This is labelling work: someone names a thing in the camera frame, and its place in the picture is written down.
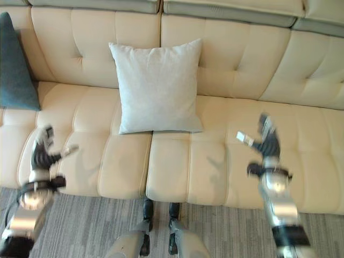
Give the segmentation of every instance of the gray carpet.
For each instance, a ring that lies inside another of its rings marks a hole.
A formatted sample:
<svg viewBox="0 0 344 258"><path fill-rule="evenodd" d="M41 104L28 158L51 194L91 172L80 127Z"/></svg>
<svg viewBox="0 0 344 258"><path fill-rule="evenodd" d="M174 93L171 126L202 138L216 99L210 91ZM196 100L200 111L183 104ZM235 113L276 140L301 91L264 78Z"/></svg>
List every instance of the gray carpet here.
<svg viewBox="0 0 344 258"><path fill-rule="evenodd" d="M0 188L1 227L16 191ZM103 258L121 232L142 220L142 200L59 195L31 258ZM344 216L302 214L319 257L344 258ZM204 240L213 258L274 258L271 231L260 210L182 205L182 221ZM168 204L155 203L149 257L168 255Z"/></svg>

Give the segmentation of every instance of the carpet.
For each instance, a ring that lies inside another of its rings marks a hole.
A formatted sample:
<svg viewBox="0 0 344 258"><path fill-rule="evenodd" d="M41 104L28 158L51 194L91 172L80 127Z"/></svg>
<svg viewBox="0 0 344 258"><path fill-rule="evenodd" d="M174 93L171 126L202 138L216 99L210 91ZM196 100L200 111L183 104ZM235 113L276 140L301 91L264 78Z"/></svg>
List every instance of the carpet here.
<svg viewBox="0 0 344 258"><path fill-rule="evenodd" d="M16 190L0 188L0 232ZM60 194L30 258L104 258L114 240L142 220L142 200ZM344 258L344 216L301 214L321 258ZM261 210L183 204L181 221L205 242L213 258L275 258L271 230ZM168 254L168 203L155 203L149 257Z"/></svg>

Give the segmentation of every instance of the dark blue pillow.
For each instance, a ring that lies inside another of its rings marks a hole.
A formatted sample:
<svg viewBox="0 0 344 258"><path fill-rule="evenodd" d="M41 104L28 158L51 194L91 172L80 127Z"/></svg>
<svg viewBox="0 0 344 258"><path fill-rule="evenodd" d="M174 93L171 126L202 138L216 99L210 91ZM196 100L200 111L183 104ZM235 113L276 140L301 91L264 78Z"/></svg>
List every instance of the dark blue pillow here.
<svg viewBox="0 0 344 258"><path fill-rule="evenodd" d="M0 106L40 110L36 88L7 12L0 14L0 50Z"/></svg>

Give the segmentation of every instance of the leather upholstery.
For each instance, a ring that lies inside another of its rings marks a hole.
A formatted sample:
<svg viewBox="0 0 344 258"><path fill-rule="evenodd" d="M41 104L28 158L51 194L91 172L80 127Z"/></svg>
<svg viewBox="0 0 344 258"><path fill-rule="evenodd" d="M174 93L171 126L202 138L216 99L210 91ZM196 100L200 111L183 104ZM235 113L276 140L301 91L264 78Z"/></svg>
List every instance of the leather upholstery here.
<svg viewBox="0 0 344 258"><path fill-rule="evenodd" d="M56 82L118 88L109 42L159 47L158 15L33 7L32 21Z"/></svg>
<svg viewBox="0 0 344 258"><path fill-rule="evenodd" d="M81 145L53 168L66 175L66 193L138 198L149 159L146 193L154 200L261 207L258 180L246 177L249 161L260 157L234 137L237 130L258 137L257 120L266 111L278 127L282 164L295 176L291 192L300 209L344 214L344 111L333 110L344 109L344 39L173 15L163 15L160 28L160 15L142 13L0 11L12 17L33 77L51 81L39 83L39 113L0 110L0 185L17 188L27 180L37 128L52 124L53 150ZM160 40L166 47L197 38L203 39L198 94L208 95L197 97L204 132L118 135L109 41L152 48Z"/></svg>
<svg viewBox="0 0 344 258"><path fill-rule="evenodd" d="M65 175L62 192L121 199L144 194L152 135L118 135L117 89L40 82L38 94L40 112L0 109L1 186L17 188L28 180L38 128L51 124L52 152L80 146L51 170Z"/></svg>
<svg viewBox="0 0 344 258"><path fill-rule="evenodd" d="M29 0L32 5L157 13L160 0Z"/></svg>
<svg viewBox="0 0 344 258"><path fill-rule="evenodd" d="M232 21L162 16L162 47L198 38L203 39L199 95L344 109L344 39Z"/></svg>
<svg viewBox="0 0 344 258"><path fill-rule="evenodd" d="M0 5L29 5L27 0L0 0Z"/></svg>
<svg viewBox="0 0 344 258"><path fill-rule="evenodd" d="M290 30L225 20L162 16L162 47L198 38L202 38L203 48L197 94L258 99L281 61Z"/></svg>
<svg viewBox="0 0 344 258"><path fill-rule="evenodd" d="M344 2L339 0L303 0L305 17L293 28L344 38Z"/></svg>
<svg viewBox="0 0 344 258"><path fill-rule="evenodd" d="M154 132L146 194L162 202L261 208L258 179L246 168L261 157L235 138L259 139L261 112L274 118L281 164L304 212L344 214L344 112L318 107L197 96L202 133Z"/></svg>
<svg viewBox="0 0 344 258"><path fill-rule="evenodd" d="M165 13L230 19L281 27L303 17L301 0L164 0Z"/></svg>
<svg viewBox="0 0 344 258"><path fill-rule="evenodd" d="M293 31L264 101L344 110L344 39Z"/></svg>

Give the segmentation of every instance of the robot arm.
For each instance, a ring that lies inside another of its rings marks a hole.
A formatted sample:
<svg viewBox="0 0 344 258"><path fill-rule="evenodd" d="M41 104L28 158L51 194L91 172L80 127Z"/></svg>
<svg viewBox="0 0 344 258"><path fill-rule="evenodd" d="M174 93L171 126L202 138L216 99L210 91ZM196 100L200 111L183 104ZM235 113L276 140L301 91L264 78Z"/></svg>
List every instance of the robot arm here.
<svg viewBox="0 0 344 258"><path fill-rule="evenodd" d="M54 194L58 188L66 186L63 176L51 178L49 170L54 163L75 152L78 147L50 155L47 150L53 143L53 136L53 129L48 126L39 132L35 140L29 181L22 186L17 199L19 208L2 234L0 257L29 256L43 228L45 215L54 202Z"/></svg>
<svg viewBox="0 0 344 258"><path fill-rule="evenodd" d="M278 258L316 258L308 237L299 220L297 207L290 197L289 182L292 176L280 166L280 143L270 117L262 114L259 132L262 142L238 132L236 137L263 156L262 164L250 163L249 175L259 178L259 190L264 210L277 246Z"/></svg>

